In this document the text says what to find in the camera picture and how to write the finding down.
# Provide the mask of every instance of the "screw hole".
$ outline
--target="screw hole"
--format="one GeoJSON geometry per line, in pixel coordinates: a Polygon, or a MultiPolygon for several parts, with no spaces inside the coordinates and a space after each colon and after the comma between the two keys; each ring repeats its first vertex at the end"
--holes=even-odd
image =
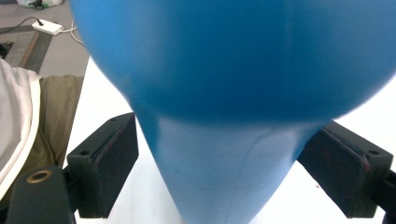
{"type": "Polygon", "coordinates": [[[379,155],[379,152],[376,150],[369,150],[369,153],[375,156],[379,155]]]}
{"type": "Polygon", "coordinates": [[[89,155],[90,154],[90,151],[89,150],[83,150],[83,151],[81,151],[80,153],[79,153],[79,155],[81,155],[81,156],[86,156],[86,155],[89,155]]]}
{"type": "Polygon", "coordinates": [[[41,181],[48,179],[51,175],[52,175],[52,172],[49,170],[38,171],[32,175],[29,175],[29,177],[27,177],[26,181],[30,184],[36,184],[36,183],[39,183],[41,181]]]}

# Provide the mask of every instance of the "power strip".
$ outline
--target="power strip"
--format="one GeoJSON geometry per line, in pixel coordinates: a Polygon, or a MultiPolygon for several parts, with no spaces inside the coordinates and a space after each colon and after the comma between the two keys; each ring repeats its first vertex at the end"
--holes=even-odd
{"type": "Polygon", "coordinates": [[[32,24],[33,28],[50,35],[59,34],[64,28],[62,25],[50,21],[40,20],[43,25],[38,24],[38,21],[32,24]]]}

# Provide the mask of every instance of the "blue balloon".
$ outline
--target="blue balloon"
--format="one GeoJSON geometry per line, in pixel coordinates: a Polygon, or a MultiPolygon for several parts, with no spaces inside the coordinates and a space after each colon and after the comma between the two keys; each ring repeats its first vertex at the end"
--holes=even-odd
{"type": "Polygon", "coordinates": [[[396,1],[74,0],[187,223],[248,223],[396,70],[396,1]]]}

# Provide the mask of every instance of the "white cable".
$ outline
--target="white cable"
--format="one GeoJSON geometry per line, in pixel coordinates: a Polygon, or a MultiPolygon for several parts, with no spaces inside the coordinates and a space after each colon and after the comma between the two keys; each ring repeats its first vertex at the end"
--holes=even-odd
{"type": "Polygon", "coordinates": [[[74,30],[76,30],[76,29],[77,29],[77,27],[72,28],[72,29],[69,29],[69,30],[62,30],[61,33],[71,32],[71,31],[74,31],[74,30]]]}
{"type": "Polygon", "coordinates": [[[73,31],[77,29],[77,26],[74,27],[74,19],[72,20],[72,28],[70,29],[70,35],[73,37],[73,39],[75,39],[78,43],[80,43],[81,45],[84,45],[84,42],[82,42],[81,40],[77,39],[74,34],[73,31]]]}

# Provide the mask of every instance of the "white cloth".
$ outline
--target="white cloth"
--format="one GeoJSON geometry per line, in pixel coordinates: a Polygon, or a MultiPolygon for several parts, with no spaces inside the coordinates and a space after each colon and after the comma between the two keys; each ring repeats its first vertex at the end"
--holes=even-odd
{"type": "Polygon", "coordinates": [[[0,199],[24,165],[38,128],[41,77],[0,59],[0,199]]]}

